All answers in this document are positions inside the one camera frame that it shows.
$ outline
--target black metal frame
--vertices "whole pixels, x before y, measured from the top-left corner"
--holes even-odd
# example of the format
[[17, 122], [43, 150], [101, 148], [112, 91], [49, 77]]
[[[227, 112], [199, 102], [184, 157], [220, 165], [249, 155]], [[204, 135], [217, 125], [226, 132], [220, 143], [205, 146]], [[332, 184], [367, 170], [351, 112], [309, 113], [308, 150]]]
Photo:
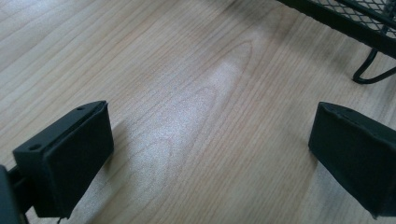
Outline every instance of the black metal frame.
[[[363, 72], [370, 66], [375, 59], [376, 54], [380, 51], [396, 59], [396, 0], [388, 0], [382, 8], [381, 13], [378, 10], [361, 5], [357, 0], [278, 0], [283, 4], [293, 7], [305, 15], [320, 21], [345, 35], [353, 37], [363, 44], [372, 48], [366, 61], [357, 70], [353, 80], [360, 84], [376, 83], [384, 78], [396, 74], [396, 67], [373, 78], [362, 78]], [[321, 2], [334, 2], [339, 6], [321, 4]], [[374, 29], [364, 20], [354, 20], [348, 12], [354, 14], [355, 18], [368, 18], [368, 23], [374, 24], [375, 27], [381, 26], [381, 29]]]

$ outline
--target wood grain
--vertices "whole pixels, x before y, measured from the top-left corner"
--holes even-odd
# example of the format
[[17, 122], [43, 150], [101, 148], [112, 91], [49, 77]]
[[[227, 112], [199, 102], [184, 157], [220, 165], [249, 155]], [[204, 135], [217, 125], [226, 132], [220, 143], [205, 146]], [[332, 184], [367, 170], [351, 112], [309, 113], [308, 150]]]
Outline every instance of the wood grain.
[[[395, 129], [395, 77], [355, 84], [369, 49], [277, 1], [2, 0], [0, 31], [8, 169], [68, 110], [109, 102], [115, 153], [61, 223], [395, 220], [375, 221], [307, 146], [319, 101]], [[392, 66], [379, 55], [367, 73]]]

